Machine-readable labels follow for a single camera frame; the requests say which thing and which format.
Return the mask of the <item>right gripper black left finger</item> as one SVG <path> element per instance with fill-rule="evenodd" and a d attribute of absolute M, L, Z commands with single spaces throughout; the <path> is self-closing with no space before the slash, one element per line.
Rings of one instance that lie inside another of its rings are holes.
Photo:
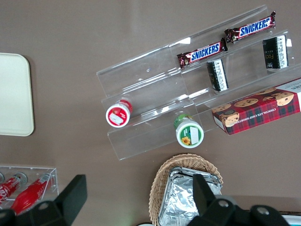
<path fill-rule="evenodd" d="M 41 202 L 18 216 L 11 209 L 1 210 L 0 224 L 2 226 L 70 226 L 86 200 L 86 175 L 76 175 L 53 201 Z"/>

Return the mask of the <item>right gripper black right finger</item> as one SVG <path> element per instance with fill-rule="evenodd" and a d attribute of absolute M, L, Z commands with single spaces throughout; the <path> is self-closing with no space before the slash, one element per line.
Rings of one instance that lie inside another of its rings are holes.
<path fill-rule="evenodd" d="M 201 174 L 193 175 L 193 198 L 198 215 L 190 226 L 288 226 L 280 212 L 267 205 L 244 210 L 226 198 L 217 198 Z"/>

